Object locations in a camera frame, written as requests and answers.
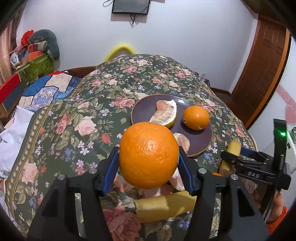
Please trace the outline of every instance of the round plate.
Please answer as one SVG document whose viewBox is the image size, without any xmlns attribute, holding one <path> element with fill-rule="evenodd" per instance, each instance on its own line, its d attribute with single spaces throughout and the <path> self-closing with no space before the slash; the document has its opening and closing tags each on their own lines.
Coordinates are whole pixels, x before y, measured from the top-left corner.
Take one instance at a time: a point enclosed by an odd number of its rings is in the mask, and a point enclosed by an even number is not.
<svg viewBox="0 0 296 241">
<path fill-rule="evenodd" d="M 156 102 L 159 100 L 174 100 L 177 104 L 177 118 L 175 124 L 170 128 L 172 133 L 180 133 L 185 135 L 190 141 L 187 156 L 196 156 L 202 153 L 212 141 L 211 123 L 200 131 L 188 128 L 182 122 L 184 110 L 193 105 L 191 102 L 172 95 L 156 94 L 147 96 L 139 100 L 133 107 L 131 112 L 131 123 L 149 121 L 156 111 Z"/>
</svg>

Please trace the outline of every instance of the human hand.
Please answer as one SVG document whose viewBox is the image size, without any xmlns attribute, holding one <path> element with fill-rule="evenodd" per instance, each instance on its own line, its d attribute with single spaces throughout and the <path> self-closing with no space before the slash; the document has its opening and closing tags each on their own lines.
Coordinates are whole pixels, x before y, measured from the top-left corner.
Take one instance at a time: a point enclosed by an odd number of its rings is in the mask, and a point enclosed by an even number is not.
<svg viewBox="0 0 296 241">
<path fill-rule="evenodd" d="M 253 192 L 253 197 L 257 207 L 260 208 L 263 195 L 260 194 L 258 188 L 256 188 Z M 279 191 L 276 191 L 276 193 L 274 194 L 274 208 L 271 214 L 269 215 L 269 218 L 266 222 L 267 224 L 274 222 L 279 216 L 281 216 L 283 212 L 284 201 L 284 196 Z"/>
</svg>

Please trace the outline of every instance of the blue gripper pad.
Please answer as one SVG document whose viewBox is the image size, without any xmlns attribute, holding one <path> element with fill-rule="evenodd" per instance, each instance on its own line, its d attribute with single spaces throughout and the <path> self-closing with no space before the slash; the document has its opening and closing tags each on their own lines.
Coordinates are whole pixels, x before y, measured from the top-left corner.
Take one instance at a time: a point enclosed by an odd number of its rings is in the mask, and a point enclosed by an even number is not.
<svg viewBox="0 0 296 241">
<path fill-rule="evenodd" d="M 241 148 L 241 155 L 243 156 L 246 156 L 246 157 L 249 157 L 249 158 L 256 158 L 256 152 L 253 151 L 253 150 L 249 150 L 249 149 L 246 149 L 246 148 Z"/>
<path fill-rule="evenodd" d="M 193 183 L 192 183 L 192 175 L 189 171 L 189 168 L 188 168 L 183 156 L 181 155 L 181 152 L 179 152 L 178 170 L 179 170 L 185 190 L 187 192 L 189 192 L 190 195 L 193 195 L 194 188 L 193 188 Z"/>
<path fill-rule="evenodd" d="M 107 195 L 107 193 L 110 192 L 111 188 L 113 187 L 114 179 L 116 176 L 116 173 L 119 168 L 119 148 L 115 152 L 112 161 L 106 171 L 105 177 L 104 177 L 104 186 L 102 189 L 102 192 L 104 195 Z"/>
</svg>

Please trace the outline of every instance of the large orange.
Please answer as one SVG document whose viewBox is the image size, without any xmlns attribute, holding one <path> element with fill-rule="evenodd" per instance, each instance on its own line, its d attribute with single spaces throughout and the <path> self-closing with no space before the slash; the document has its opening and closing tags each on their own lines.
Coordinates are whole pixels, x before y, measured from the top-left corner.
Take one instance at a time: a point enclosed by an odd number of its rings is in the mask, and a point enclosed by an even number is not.
<svg viewBox="0 0 296 241">
<path fill-rule="evenodd" d="M 164 185 L 174 174 L 179 146 L 172 132 L 160 124 L 139 122 L 127 128 L 120 142 L 119 167 L 137 188 Z"/>
<path fill-rule="evenodd" d="M 192 105 L 184 110 L 183 122 L 187 127 L 193 130 L 202 130 L 209 124 L 210 115 L 204 108 Z"/>
</svg>

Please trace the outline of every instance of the peeled pomelo segment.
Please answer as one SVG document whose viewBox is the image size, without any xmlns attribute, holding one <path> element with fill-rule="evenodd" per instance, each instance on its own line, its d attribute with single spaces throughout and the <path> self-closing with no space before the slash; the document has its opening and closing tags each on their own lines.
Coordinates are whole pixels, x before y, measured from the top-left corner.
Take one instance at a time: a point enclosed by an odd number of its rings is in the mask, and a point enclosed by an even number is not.
<svg viewBox="0 0 296 241">
<path fill-rule="evenodd" d="M 174 100 L 159 100 L 156 102 L 156 112 L 149 122 L 157 123 L 167 128 L 173 126 L 177 117 L 177 104 Z"/>
<path fill-rule="evenodd" d="M 174 174 L 170 178 L 170 183 L 179 191 L 185 190 L 178 168 L 176 168 Z"/>
<path fill-rule="evenodd" d="M 183 150 L 187 154 L 190 147 L 190 141 L 188 140 L 188 138 L 180 133 L 174 133 L 174 137 L 177 140 L 178 145 L 183 147 Z"/>
</svg>

